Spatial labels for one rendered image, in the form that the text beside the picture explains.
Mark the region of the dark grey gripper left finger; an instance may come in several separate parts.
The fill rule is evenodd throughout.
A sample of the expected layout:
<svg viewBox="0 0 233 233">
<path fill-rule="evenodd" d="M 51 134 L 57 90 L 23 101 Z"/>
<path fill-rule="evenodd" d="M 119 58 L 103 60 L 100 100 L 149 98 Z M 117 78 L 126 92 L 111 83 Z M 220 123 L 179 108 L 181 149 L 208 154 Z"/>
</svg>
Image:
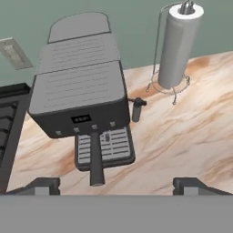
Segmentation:
<svg viewBox="0 0 233 233">
<path fill-rule="evenodd" d="M 59 196 L 59 177 L 38 177 L 24 187 L 7 192 L 7 195 L 23 196 Z"/>
</svg>

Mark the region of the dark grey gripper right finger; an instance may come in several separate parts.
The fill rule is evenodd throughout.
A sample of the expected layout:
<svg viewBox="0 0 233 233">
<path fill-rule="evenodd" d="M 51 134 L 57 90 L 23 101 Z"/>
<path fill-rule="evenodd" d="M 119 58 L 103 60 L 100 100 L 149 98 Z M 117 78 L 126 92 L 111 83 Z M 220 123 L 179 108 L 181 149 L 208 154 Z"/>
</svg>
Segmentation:
<svg viewBox="0 0 233 233">
<path fill-rule="evenodd" d="M 228 195 L 228 192 L 209 187 L 196 177 L 175 177 L 173 187 L 174 196 Z"/>
</svg>

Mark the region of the black hob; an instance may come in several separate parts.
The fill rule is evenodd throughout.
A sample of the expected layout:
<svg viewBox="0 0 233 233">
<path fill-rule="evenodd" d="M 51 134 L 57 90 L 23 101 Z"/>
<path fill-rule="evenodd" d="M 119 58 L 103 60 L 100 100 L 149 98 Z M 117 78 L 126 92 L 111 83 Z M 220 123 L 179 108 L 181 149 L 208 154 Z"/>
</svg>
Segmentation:
<svg viewBox="0 0 233 233">
<path fill-rule="evenodd" d="M 26 83 L 0 87 L 0 194 L 8 187 L 29 100 Z"/>
</svg>

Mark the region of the grey and black coffee machine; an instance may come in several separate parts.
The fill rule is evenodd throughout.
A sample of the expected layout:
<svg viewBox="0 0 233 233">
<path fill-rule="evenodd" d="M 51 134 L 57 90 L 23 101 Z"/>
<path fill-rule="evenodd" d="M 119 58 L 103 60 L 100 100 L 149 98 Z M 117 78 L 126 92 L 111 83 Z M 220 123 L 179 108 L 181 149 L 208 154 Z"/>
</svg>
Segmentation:
<svg viewBox="0 0 233 233">
<path fill-rule="evenodd" d="M 51 25 L 28 114 L 49 137 L 75 139 L 76 168 L 90 173 L 92 187 L 105 184 L 106 168 L 135 161 L 130 123 L 146 104 L 127 96 L 106 14 L 70 15 Z"/>
</svg>

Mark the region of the white paper towel roll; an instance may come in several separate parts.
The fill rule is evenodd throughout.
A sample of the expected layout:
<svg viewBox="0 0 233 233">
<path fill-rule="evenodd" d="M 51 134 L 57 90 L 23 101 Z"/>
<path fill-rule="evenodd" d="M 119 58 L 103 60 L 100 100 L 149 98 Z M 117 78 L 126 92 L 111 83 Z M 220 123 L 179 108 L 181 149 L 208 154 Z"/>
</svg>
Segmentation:
<svg viewBox="0 0 233 233">
<path fill-rule="evenodd" d="M 158 73 L 163 88 L 182 81 L 203 14 L 204 9 L 193 1 L 169 9 Z"/>
</svg>

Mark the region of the grey wall socket plate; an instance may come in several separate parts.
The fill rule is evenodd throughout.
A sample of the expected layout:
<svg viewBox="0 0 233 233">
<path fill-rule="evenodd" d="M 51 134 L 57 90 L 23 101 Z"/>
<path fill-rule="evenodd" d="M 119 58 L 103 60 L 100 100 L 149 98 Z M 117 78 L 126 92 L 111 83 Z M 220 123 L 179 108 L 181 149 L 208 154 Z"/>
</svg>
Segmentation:
<svg viewBox="0 0 233 233">
<path fill-rule="evenodd" d="M 33 67 L 31 61 L 13 37 L 0 39 L 0 52 L 15 70 Z"/>
</svg>

